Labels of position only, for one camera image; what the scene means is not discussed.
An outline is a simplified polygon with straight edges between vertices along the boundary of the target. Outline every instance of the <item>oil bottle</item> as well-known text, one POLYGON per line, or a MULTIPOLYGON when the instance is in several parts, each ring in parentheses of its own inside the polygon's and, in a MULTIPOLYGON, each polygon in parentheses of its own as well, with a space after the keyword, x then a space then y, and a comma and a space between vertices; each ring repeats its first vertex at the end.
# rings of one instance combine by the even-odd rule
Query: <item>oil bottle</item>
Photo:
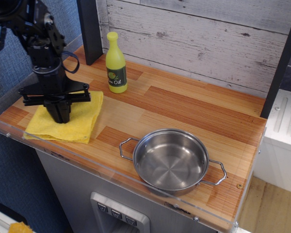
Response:
POLYGON ((117 45, 118 34, 107 34, 110 47, 106 56, 106 67, 109 81, 109 89, 114 93, 122 93, 127 89, 125 57, 117 45))

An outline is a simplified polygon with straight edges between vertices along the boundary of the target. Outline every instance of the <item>button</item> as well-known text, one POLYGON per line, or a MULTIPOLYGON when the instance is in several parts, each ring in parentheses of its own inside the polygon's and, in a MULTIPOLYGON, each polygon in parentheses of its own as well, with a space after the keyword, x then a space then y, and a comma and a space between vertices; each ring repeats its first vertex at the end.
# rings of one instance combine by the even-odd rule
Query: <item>button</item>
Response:
POLYGON ((112 216, 116 217, 118 219, 122 219, 122 214, 120 212, 117 212, 115 210, 111 210, 112 216))
POLYGON ((137 226, 137 222, 135 219, 126 216, 126 222, 132 226, 137 226))
POLYGON ((103 212, 108 212, 108 207, 107 206, 105 206, 105 205, 103 205, 103 204, 100 204, 100 203, 98 203, 97 202, 97 204, 98 204, 98 208, 101 210, 101 211, 103 211, 103 212))

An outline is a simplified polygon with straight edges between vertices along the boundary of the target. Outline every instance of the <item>stainless steel pot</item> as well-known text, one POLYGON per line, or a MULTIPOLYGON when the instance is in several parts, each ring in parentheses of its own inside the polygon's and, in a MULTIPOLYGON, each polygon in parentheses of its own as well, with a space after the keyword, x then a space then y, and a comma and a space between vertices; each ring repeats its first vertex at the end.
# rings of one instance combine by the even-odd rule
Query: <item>stainless steel pot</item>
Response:
POLYGON ((226 178, 223 164, 210 160, 203 143, 183 130, 156 130, 141 140, 128 138, 119 148, 121 157, 133 161, 137 173, 145 182, 173 195, 189 192, 199 183, 218 185, 226 178), (122 151, 122 145, 130 140, 139 141, 133 158, 124 156, 122 151), (217 183, 202 180, 209 161, 220 164, 224 173, 217 183))

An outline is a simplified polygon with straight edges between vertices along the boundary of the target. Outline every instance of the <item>yellow towel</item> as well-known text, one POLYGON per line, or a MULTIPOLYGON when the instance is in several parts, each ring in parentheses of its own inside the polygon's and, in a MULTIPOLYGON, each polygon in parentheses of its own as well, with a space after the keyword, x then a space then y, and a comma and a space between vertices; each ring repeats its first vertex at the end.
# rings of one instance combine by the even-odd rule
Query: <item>yellow towel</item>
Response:
POLYGON ((8 233, 33 233, 29 226, 23 222, 11 223, 8 233))
MULTIPOLYGON (((102 106, 103 92, 90 91, 90 102, 71 105, 70 121, 56 123, 42 105, 30 120, 26 132, 45 140, 88 143, 102 106)), ((24 133, 26 139, 36 139, 24 133)))

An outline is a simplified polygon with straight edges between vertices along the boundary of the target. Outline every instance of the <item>wooden countertop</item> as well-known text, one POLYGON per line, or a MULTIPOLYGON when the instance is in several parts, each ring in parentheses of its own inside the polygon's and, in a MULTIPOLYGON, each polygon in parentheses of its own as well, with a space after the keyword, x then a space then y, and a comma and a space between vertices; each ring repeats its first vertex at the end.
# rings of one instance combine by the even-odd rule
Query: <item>wooden countertop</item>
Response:
MULTIPOLYGON (((211 214, 236 221, 244 191, 244 188, 237 186, 245 187, 252 168, 266 124, 266 120, 259 117, 265 100, 132 62, 127 62, 127 91, 114 94, 108 88, 105 56, 87 66, 83 48, 75 53, 81 66, 76 74, 67 74, 68 77, 89 83, 90 90, 104 93, 90 143, 25 140, 21 131, 26 129, 37 106, 25 107, 21 99, 0 116, 1 122, 13 127, 0 123, 1 130, 10 132, 17 140, 35 148, 93 168, 112 182, 138 190, 141 195, 154 201, 177 202, 188 212, 199 214, 201 222, 212 224, 221 231, 228 226, 211 214), (197 136, 206 146, 210 159, 224 164, 227 178, 218 186, 202 183, 190 193, 180 196, 189 203, 186 205, 177 199, 159 197, 125 177, 127 175, 141 181, 133 163, 119 156, 120 142, 128 137, 142 138, 161 128, 178 128, 197 136), (203 216, 204 212, 199 213, 200 210, 194 206, 210 214, 203 216)), ((68 58, 65 65, 72 69, 76 61, 68 58)), ((127 156, 132 156, 135 144, 132 142, 123 147, 127 156)), ((220 166, 210 163, 204 180, 216 182, 222 175, 220 166)))

